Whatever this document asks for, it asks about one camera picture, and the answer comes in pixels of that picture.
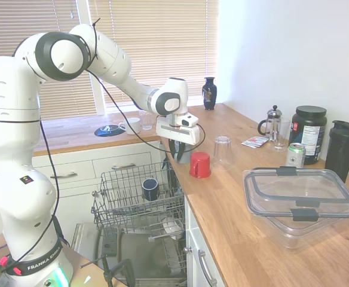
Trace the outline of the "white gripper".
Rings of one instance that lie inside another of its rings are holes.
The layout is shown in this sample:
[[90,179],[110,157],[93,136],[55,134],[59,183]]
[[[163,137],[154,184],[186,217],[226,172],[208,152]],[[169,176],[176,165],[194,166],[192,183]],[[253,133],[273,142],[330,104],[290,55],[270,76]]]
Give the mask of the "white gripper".
[[178,163],[187,163],[186,144],[196,145],[200,142],[200,129],[198,126],[193,127],[172,127],[165,118],[157,118],[156,134],[169,139],[170,153]]

